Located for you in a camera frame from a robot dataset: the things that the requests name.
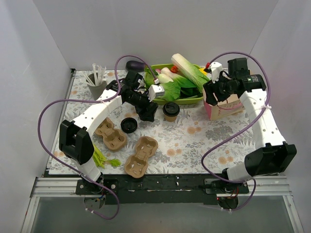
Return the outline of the pink paper cake bag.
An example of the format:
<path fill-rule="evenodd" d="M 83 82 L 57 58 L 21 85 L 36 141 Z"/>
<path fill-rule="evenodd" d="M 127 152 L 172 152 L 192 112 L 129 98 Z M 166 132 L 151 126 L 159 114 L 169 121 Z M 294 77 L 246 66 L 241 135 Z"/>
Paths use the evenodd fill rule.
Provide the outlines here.
<path fill-rule="evenodd" d="M 206 94 L 203 94 L 204 107 L 209 120 L 218 120 L 229 115 L 242 112 L 244 106 L 237 95 L 231 95 L 227 100 L 212 106 L 206 102 Z"/>

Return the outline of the black plastic cup lid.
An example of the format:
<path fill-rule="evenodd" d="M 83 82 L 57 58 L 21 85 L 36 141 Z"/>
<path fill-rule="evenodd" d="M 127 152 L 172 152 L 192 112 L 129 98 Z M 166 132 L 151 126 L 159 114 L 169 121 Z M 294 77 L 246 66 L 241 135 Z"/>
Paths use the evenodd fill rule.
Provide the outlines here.
<path fill-rule="evenodd" d="M 169 117 L 175 117 L 179 114 L 180 107 L 175 102 L 167 102 L 163 105 L 163 113 Z"/>

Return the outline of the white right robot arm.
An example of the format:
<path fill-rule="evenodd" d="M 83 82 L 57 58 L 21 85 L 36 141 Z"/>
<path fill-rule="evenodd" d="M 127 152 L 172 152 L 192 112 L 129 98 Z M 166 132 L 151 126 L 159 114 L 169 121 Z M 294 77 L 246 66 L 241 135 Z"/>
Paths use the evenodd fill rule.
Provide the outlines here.
<path fill-rule="evenodd" d="M 207 193 L 231 193 L 255 176 L 282 173 L 297 154 L 296 146 L 286 142 L 276 125 L 266 76 L 251 74 L 246 58 L 229 60 L 227 65 L 228 71 L 218 62 L 206 65 L 211 80 L 203 86 L 205 102 L 215 106 L 237 95 L 248 114 L 256 149 L 242 163 L 215 175 L 215 180 L 206 180 Z"/>

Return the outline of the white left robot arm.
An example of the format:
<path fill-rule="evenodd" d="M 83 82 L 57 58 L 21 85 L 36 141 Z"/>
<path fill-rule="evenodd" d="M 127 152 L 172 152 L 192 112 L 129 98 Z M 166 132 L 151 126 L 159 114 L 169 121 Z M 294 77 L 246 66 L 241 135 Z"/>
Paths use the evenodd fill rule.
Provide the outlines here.
<path fill-rule="evenodd" d="M 155 81 L 149 89 L 142 89 L 143 77 L 129 71 L 122 80 L 111 81 L 99 98 L 81 115 L 72 121 L 64 120 L 60 125 L 59 149 L 70 158 L 77 172 L 87 180 L 86 187 L 92 194 L 103 190 L 101 172 L 92 158 L 94 146 L 91 137 L 95 130 L 115 109 L 127 102 L 135 107 L 142 121 L 152 122 L 158 104 L 153 100 L 165 93 Z"/>

